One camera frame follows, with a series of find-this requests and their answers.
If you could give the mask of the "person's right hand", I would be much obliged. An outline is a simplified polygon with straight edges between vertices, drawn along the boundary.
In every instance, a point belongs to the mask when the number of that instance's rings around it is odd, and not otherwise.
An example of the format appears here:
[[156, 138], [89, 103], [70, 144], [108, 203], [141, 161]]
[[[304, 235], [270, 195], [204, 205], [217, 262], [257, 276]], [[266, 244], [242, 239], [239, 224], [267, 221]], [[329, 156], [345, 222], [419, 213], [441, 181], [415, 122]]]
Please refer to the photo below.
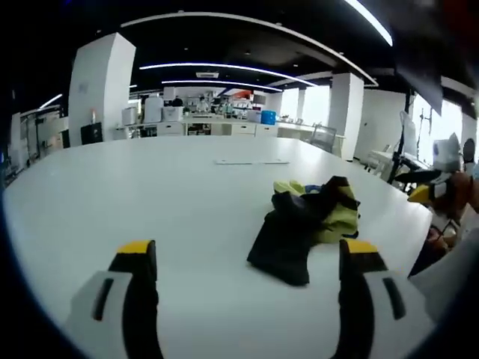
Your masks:
[[447, 181], [452, 194], [438, 198], [433, 208], [449, 218], [459, 218], [467, 205], [478, 213], [478, 180], [468, 174], [458, 172]]

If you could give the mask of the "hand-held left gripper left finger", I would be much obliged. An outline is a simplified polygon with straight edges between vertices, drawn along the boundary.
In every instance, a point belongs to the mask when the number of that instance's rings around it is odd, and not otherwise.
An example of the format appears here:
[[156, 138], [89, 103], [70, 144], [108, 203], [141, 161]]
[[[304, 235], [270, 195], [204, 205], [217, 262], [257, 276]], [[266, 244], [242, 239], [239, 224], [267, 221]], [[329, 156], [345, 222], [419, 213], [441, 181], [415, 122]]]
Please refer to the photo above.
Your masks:
[[153, 240], [119, 247], [73, 296], [67, 336], [86, 358], [162, 358], [156, 281]]

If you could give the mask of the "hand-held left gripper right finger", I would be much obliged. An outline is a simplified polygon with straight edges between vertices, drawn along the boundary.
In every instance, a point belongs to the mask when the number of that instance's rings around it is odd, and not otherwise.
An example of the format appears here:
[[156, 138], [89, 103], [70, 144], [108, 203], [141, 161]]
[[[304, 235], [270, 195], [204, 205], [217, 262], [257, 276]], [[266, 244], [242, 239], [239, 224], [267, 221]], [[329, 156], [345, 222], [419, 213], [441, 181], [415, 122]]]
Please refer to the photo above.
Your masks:
[[369, 242], [342, 239], [339, 249], [336, 357], [409, 358], [435, 326], [423, 294]]

